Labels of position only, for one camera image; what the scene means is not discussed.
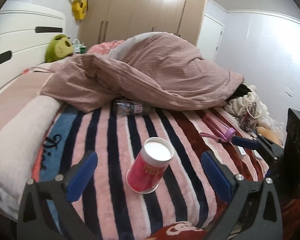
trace wall socket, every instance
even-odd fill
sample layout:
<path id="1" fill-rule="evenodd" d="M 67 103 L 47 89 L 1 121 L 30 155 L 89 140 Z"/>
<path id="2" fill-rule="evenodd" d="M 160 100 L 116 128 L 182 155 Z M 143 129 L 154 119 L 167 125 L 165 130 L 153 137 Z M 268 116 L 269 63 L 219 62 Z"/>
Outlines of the wall socket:
<path id="1" fill-rule="evenodd" d="M 290 97 L 293 95 L 293 91 L 291 88 L 284 87 L 284 92 L 286 92 Z"/>

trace pink water bottle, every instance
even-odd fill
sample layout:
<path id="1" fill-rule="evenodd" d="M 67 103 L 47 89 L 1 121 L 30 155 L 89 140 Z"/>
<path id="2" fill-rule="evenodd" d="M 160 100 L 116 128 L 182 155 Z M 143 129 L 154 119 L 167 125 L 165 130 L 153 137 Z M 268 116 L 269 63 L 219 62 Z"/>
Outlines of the pink water bottle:
<path id="1" fill-rule="evenodd" d="M 207 133 L 200 133 L 202 137 L 210 137 L 213 139 L 217 139 L 221 142 L 230 142 L 235 135 L 235 129 L 230 128 L 224 122 L 222 122 L 219 118 L 213 115 L 211 112 L 205 112 L 202 121 L 209 127 L 209 129 L 213 132 L 213 135 Z"/>
<path id="2" fill-rule="evenodd" d="M 159 137 L 145 141 L 126 179 L 129 187 L 141 194 L 156 190 L 174 154 L 173 146 Z"/>

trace stuffed animal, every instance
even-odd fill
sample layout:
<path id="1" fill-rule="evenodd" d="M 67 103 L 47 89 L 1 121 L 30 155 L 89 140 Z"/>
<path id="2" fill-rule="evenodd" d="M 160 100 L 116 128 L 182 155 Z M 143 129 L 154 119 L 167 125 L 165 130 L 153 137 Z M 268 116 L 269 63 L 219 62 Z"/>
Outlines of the stuffed animal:
<path id="1" fill-rule="evenodd" d="M 63 34 L 59 34 L 50 42 L 46 51 L 45 60 L 48 63 L 54 62 L 72 55 L 73 52 L 74 48 L 69 38 Z"/>

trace white fluffy cloth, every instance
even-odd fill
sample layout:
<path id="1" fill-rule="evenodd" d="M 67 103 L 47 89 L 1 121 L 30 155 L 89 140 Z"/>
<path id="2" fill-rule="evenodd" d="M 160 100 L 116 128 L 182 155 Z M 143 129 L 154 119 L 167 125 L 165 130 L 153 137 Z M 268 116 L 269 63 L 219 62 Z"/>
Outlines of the white fluffy cloth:
<path id="1" fill-rule="evenodd" d="M 238 97 L 230 100 L 228 104 L 225 106 L 225 110 L 229 114 L 240 117 L 246 113 L 246 107 L 248 103 L 256 102 L 257 111 L 259 111 L 261 114 L 260 117 L 258 118 L 258 126 L 262 126 L 266 129 L 277 128 L 278 127 L 277 122 L 269 116 L 267 106 L 260 101 L 260 98 L 256 93 L 257 88 L 253 85 L 248 86 L 248 88 L 252 92 L 248 92 L 248 94 L 243 97 Z"/>
<path id="2" fill-rule="evenodd" d="M 48 128 L 62 102 L 37 96 L 0 131 L 0 209 L 18 219 L 25 184 Z"/>

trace yellow guitar toy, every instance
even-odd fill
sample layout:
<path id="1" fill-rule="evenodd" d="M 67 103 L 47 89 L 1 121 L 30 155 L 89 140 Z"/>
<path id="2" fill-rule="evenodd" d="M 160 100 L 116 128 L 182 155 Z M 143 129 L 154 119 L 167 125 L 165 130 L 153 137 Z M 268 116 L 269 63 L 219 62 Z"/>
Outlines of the yellow guitar toy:
<path id="1" fill-rule="evenodd" d="M 87 15 L 87 0 L 74 0 L 72 2 L 72 11 L 76 20 L 83 20 Z"/>

